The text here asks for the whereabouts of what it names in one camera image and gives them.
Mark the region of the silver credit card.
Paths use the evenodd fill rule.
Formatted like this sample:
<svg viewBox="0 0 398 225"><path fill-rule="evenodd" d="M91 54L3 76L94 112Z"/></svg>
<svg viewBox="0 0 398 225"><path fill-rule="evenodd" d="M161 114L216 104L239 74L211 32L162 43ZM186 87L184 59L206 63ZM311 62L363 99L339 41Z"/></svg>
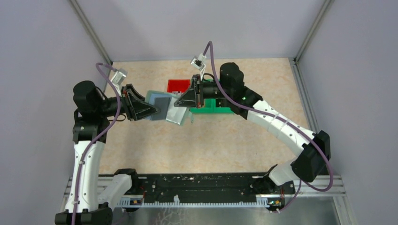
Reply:
<svg viewBox="0 0 398 225"><path fill-rule="evenodd" d="M165 120L182 126L189 113L189 109L186 107L174 106L176 101L177 99L175 97L170 99Z"/></svg>

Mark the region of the sage green card holder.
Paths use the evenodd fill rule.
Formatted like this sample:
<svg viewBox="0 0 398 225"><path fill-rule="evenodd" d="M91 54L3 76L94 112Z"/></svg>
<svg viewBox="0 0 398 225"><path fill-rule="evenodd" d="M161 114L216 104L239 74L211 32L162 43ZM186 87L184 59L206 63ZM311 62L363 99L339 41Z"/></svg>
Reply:
<svg viewBox="0 0 398 225"><path fill-rule="evenodd" d="M154 90L150 90L147 92L147 95L145 97L145 102L154 105L154 99L157 97L174 97L176 99L178 99L181 96L182 93L169 93L169 92L160 92L160 91L154 91ZM194 117L192 112L189 109L189 113L184 121L184 123L188 121L190 123L194 122Z"/></svg>

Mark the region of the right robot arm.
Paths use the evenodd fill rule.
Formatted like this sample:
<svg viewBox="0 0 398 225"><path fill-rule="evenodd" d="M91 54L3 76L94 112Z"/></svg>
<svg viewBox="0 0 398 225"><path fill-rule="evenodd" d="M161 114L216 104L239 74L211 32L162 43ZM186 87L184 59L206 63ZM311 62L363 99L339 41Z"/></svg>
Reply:
<svg viewBox="0 0 398 225"><path fill-rule="evenodd" d="M233 113L256 123L293 152L295 158L272 167L266 174L264 187L277 193L284 183L300 179L310 183L324 170L333 175L330 160L330 136L306 129L276 111L261 95L245 86L244 73L234 62L220 67L219 77L202 81L194 75L190 87L176 100L175 107L201 108L206 99L226 101Z"/></svg>

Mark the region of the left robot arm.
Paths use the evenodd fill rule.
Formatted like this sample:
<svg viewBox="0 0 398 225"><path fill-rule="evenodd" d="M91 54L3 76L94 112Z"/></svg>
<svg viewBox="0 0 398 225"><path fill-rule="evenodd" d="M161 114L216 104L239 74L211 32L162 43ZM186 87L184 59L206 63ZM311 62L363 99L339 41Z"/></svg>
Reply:
<svg viewBox="0 0 398 225"><path fill-rule="evenodd" d="M63 212L55 215L57 225L109 225L113 210L125 193L143 191L135 169L118 169L111 183L98 190L99 167L107 132L123 114L130 121L145 119L160 112L149 104L131 84L116 89L115 97L106 97L92 81L79 82L73 88L73 142L75 151L71 190Z"/></svg>

